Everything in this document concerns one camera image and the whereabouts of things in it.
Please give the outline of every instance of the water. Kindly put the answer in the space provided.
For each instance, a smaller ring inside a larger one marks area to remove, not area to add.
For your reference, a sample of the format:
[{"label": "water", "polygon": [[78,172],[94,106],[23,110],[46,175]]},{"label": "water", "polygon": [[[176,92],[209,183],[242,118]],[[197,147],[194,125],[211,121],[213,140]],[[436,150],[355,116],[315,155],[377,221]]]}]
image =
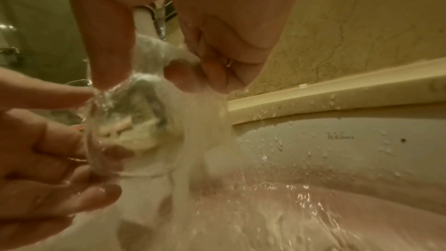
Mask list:
[{"label": "water", "polygon": [[187,227],[166,218],[147,250],[446,250],[445,216],[311,185],[232,185],[188,204]]}]

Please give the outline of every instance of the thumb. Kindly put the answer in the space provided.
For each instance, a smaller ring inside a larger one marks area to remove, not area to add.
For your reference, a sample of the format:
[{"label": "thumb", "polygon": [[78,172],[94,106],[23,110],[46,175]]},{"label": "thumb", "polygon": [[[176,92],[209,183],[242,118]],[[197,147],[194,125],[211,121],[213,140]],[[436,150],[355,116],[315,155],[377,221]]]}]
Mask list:
[{"label": "thumb", "polygon": [[66,109],[91,97],[86,87],[45,82],[0,68],[0,109]]}]

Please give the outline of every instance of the hand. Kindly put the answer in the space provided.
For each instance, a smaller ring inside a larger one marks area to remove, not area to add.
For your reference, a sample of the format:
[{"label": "hand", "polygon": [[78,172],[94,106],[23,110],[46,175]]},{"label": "hand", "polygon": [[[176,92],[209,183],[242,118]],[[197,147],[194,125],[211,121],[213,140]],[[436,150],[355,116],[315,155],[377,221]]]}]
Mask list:
[{"label": "hand", "polygon": [[[92,80],[113,87],[131,71],[132,8],[155,0],[71,0],[91,61]],[[175,64],[165,76],[179,87],[207,81],[228,93],[251,83],[279,40],[295,0],[172,0],[185,43],[201,67]]]},{"label": "hand", "polygon": [[119,198],[120,187],[86,164],[81,133],[18,109],[63,109],[91,96],[0,69],[0,250],[57,234],[76,213]]}]

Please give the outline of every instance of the bathtub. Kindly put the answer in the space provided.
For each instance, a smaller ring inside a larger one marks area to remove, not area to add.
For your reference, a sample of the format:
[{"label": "bathtub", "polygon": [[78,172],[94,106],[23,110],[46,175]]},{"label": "bathtub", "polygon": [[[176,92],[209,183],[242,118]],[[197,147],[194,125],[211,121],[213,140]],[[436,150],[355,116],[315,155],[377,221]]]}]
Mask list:
[{"label": "bathtub", "polygon": [[[352,192],[446,215],[444,101],[446,59],[233,100],[229,111],[243,154],[210,155],[206,164],[213,178],[243,168],[262,181]],[[119,226],[150,226],[169,193],[163,180],[122,186],[112,207],[80,214],[61,234],[21,250],[122,250]]]}]

